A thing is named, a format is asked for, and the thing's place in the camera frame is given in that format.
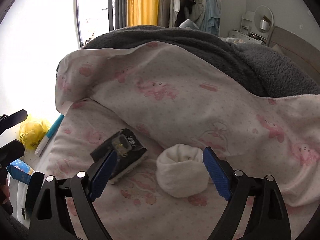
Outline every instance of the gray blanket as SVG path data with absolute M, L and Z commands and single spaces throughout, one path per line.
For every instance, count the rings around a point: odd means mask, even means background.
M 288 57 L 265 46 L 229 44 L 195 30 L 140 25 L 101 35 L 84 49 L 129 49 L 149 41 L 170 43 L 191 52 L 257 96 L 320 94 L 320 87 Z

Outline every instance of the light blue shirt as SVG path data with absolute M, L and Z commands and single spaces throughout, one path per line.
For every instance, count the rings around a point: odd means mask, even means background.
M 217 5 L 217 0 L 206 0 L 206 8 L 204 20 L 200 30 L 207 33 L 218 35 L 220 26 L 220 12 Z

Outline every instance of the cartoon print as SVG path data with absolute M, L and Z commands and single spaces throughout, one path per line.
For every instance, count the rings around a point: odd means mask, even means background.
M 201 88 L 203 89 L 207 89 L 209 91 L 212 91 L 212 92 L 217 92 L 218 91 L 218 88 L 214 85 L 211 85 L 209 83 L 206 83 L 206 82 L 203 82 L 201 85 L 200 85 Z
M 196 194 L 188 197 L 188 202 L 197 207 L 205 207 L 207 205 L 208 198 L 202 194 Z
M 150 136 L 150 132 L 149 132 L 149 129 L 147 126 L 145 126 L 144 124 L 142 123 L 137 123 L 136 125 L 136 129 L 140 132 L 140 133 L 143 133 L 147 136 Z
M 147 44 L 147 46 L 151 47 L 151 48 L 156 48 L 156 47 L 158 47 L 158 42 L 156 42 L 156 41 L 149 42 Z
M 84 138 L 91 144 L 100 145 L 105 140 L 107 140 L 107 136 L 103 132 L 94 131 L 93 128 L 89 128 L 89 130 L 84 135 Z
M 280 126 L 267 121 L 264 117 L 258 114 L 257 114 L 257 119 L 262 125 L 262 127 L 269 130 L 270 139 L 277 137 L 278 142 L 282 143 L 284 141 L 284 131 Z
M 72 105 L 71 105 L 71 108 L 72 109 L 79 109 L 81 108 L 82 106 L 85 105 L 85 102 L 84 101 L 80 101 L 80 102 L 74 102 Z
M 268 102 L 269 102 L 270 105 L 273 105 L 273 106 L 275 106 L 277 104 L 277 101 L 274 100 L 273 98 L 269 98 Z
M 88 62 L 84 62 L 79 69 L 79 73 L 80 73 L 80 75 L 83 75 L 85 77 L 89 77 L 93 74 L 93 70 L 94 70 L 94 68 L 93 68 L 92 64 L 90 64 Z
M 69 128 L 67 128 L 67 129 L 64 130 L 64 133 L 71 134 L 71 130 Z
M 47 170 L 57 179 L 67 179 L 74 176 L 79 170 L 86 171 L 88 167 L 76 159 L 76 154 L 68 153 L 70 159 L 50 159 Z
M 317 162 L 320 159 L 319 152 L 306 143 L 296 143 L 293 146 L 293 154 L 301 166 L 309 166 L 313 161 Z
M 67 77 L 65 75 L 58 75 L 57 76 L 57 84 L 58 84 L 59 90 L 63 90 L 64 92 L 71 91 L 71 86 L 67 82 Z
M 71 213 L 73 216 L 75 216 L 75 217 L 78 216 L 75 203 L 73 202 L 73 198 L 67 197 L 67 207 L 68 207 L 68 210 L 70 211 L 70 213 Z
M 134 67 L 127 67 L 124 70 L 117 71 L 113 80 L 117 79 L 119 83 L 125 83 L 127 76 L 133 74 L 134 72 L 136 72 Z
M 145 97 L 154 97 L 157 101 L 161 101 L 163 98 L 175 99 L 178 95 L 178 90 L 171 87 L 166 82 L 148 81 L 143 82 L 142 78 L 137 81 L 137 87 L 140 93 Z
M 191 140 L 202 150 L 208 146 L 211 147 L 220 158 L 231 156 L 228 151 L 228 141 L 224 135 L 226 131 L 227 127 L 223 123 L 215 122 L 213 130 L 205 131 L 199 138 L 191 138 Z
M 132 171 L 119 181 L 119 185 L 123 188 L 120 194 L 127 199 L 132 199 L 135 206 L 140 206 L 142 203 L 153 205 L 159 197 L 155 170 L 151 168 Z

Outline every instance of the yellow plastic bag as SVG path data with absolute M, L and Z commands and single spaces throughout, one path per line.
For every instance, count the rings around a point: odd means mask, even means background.
M 28 115 L 20 124 L 19 139 L 26 149 L 35 150 L 50 128 L 46 119 L 38 119 Z

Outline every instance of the yellow curtain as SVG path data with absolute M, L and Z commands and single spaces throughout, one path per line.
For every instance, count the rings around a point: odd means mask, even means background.
M 159 0 L 128 0 L 128 26 L 157 25 Z

